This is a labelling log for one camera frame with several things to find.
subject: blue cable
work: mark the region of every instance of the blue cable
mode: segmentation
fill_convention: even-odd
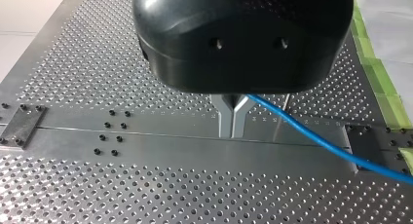
[[[296,130],[300,131],[310,139],[312,139],[315,143],[319,144],[320,146],[326,148],[328,151],[331,153],[349,161],[352,163],[355,163],[356,165],[359,165],[363,168],[370,169],[372,171],[375,171],[377,173],[380,173],[384,176],[393,178],[398,181],[402,181],[408,184],[413,185],[413,176],[406,175],[401,172],[397,172],[394,170],[391,170],[389,168],[382,167],[380,165],[377,165],[375,163],[368,162],[367,160],[360,158],[354,154],[350,154],[339,147],[335,146],[334,144],[328,142],[327,140],[323,139],[321,136],[316,134],[315,132],[309,130],[306,128],[304,125],[300,124],[298,121],[296,121],[294,118],[292,118],[289,114],[285,113],[279,107],[273,105],[272,103],[268,102],[267,100],[259,97],[258,95],[254,94],[248,94],[247,95],[250,99],[254,100],[255,102],[261,104],[265,108],[271,110],[275,114],[280,115],[283,117],[290,125],[292,125]]]

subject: perforated metal plate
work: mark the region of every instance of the perforated metal plate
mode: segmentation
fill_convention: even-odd
[[[25,155],[0,151],[3,223],[413,223],[410,187],[318,147],[37,133]]]
[[[21,102],[50,107],[23,153],[0,151],[0,222],[413,223],[410,187],[373,173],[355,174],[354,165],[314,146],[258,105],[247,116],[244,139],[216,139],[217,114],[207,96],[175,92],[149,73],[130,1],[64,0],[0,84],[0,97],[10,104],[1,110],[0,124],[8,123]],[[342,121],[381,119],[351,38],[345,48],[345,62],[339,60],[345,65],[337,63],[335,72],[343,70],[361,88],[347,87],[342,75],[328,81],[342,94],[360,93],[369,105],[355,104],[354,111],[369,116],[362,120],[337,109],[337,118],[331,110],[333,121],[325,121],[331,117],[306,116],[311,113],[301,112],[303,107],[296,113],[340,146]],[[323,103],[326,98],[342,97],[329,93],[325,81],[317,91],[324,88],[327,93],[310,102],[295,94],[289,103],[315,103],[312,108],[321,113],[332,108]],[[264,97],[279,106],[286,100]],[[114,149],[117,157],[110,153]]]

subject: green tape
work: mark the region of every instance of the green tape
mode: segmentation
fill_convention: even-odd
[[[399,148],[398,149],[403,155],[404,161],[410,169],[410,173],[413,174],[413,149]]]
[[[376,74],[377,80],[382,88],[381,92],[387,95],[397,95],[397,91],[395,90],[392,80],[390,79],[382,60],[373,57],[368,57],[366,60]]]
[[[395,116],[391,103],[385,94],[376,94],[377,103],[382,111],[386,125],[391,129],[400,129],[397,117]]]
[[[368,37],[356,0],[351,30],[355,39],[358,58],[376,95],[386,125],[392,129],[411,129],[412,125],[400,96],[397,94],[382,60],[374,55],[373,46]]]
[[[404,109],[403,102],[400,96],[388,96],[388,101],[393,109],[393,113],[398,121],[398,126],[393,129],[411,129],[412,125],[407,116],[406,110]]]

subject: metal surface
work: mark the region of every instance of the metal surface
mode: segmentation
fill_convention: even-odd
[[[0,96],[12,104],[26,102],[51,107],[42,122],[46,128],[106,131],[103,123],[110,122],[115,127],[112,131],[218,137],[218,113],[207,95],[176,92],[159,83],[149,72],[134,34],[130,1],[64,0],[0,85]],[[368,114],[366,123],[372,121],[372,115],[374,123],[382,123],[351,37],[339,58],[346,60],[338,60],[334,72],[350,72],[346,74],[360,81],[364,90],[361,94],[365,106],[355,105],[353,113]],[[336,78],[335,89],[347,91],[349,84],[344,82],[347,78]],[[324,82],[318,89],[326,89],[328,93],[329,85]],[[285,104],[286,95],[265,94],[264,97],[279,107]],[[296,99],[297,95],[291,98],[291,106],[297,105]],[[335,105],[323,103],[325,98],[321,95],[314,95],[311,100],[321,110]],[[109,109],[118,114],[109,118]],[[123,112],[127,110],[132,118],[125,120]],[[297,111],[296,117],[306,116]],[[245,138],[274,141],[275,126],[268,128],[267,123],[275,119],[277,117],[259,105],[254,106],[246,117],[248,136]],[[117,129],[125,121],[129,127]],[[254,129],[248,127],[252,122]]]
[[[8,149],[24,148],[46,111],[46,107],[41,105],[22,104],[1,133],[0,147]]]
[[[246,114],[256,103],[246,95],[242,95],[240,101],[234,108],[234,124],[232,128],[233,138],[244,136]]]
[[[413,223],[411,187],[355,174],[259,105],[246,116],[244,138],[218,139],[208,96],[153,79],[129,13],[130,0],[64,0],[0,84],[10,105],[1,125],[22,102],[49,107],[24,152],[0,150],[0,222]],[[290,104],[299,121],[348,150],[344,124],[383,120],[351,38],[340,58],[334,72],[346,75],[324,81],[318,95],[263,97]],[[303,112],[308,103],[319,111],[347,104],[329,93],[332,85],[351,93],[352,112]],[[357,93],[363,102],[352,105]],[[368,117],[352,119],[358,111]]]
[[[409,167],[400,155],[396,144],[387,146],[392,139],[382,140],[377,137],[384,133],[382,129],[346,125],[343,127],[343,133],[347,146],[351,148],[353,154],[386,168],[409,172]]]
[[[24,155],[3,151],[1,221],[413,223],[410,187],[322,148],[117,135],[38,130]]]
[[[231,138],[232,135],[234,110],[230,98],[226,94],[211,94],[209,96],[213,106],[218,111],[220,138]]]
[[[299,116],[375,125],[384,123],[352,37],[347,38],[328,78],[309,91],[293,94],[288,110]]]

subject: aluminum breadboard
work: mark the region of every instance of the aluminum breadboard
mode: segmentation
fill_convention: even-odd
[[[158,114],[215,114],[208,95],[161,84],[143,58],[131,0],[84,0],[18,101],[88,109],[121,108]]]
[[[413,223],[398,184],[0,158],[2,223]]]
[[[354,42],[350,38],[346,43]],[[378,109],[371,107],[374,95],[365,92],[368,82],[359,79],[362,69],[349,50],[355,48],[345,44],[329,78],[291,97],[288,109],[292,113],[345,121],[381,118]],[[285,95],[266,97],[284,105]],[[63,108],[216,115],[207,95],[177,92],[151,74],[134,32],[131,0],[84,0],[34,67],[18,101]],[[259,105],[249,113],[258,121],[272,117]]]
[[[355,50],[354,43],[348,39],[329,76],[313,89],[291,96],[290,113],[300,117],[382,124],[380,109]]]

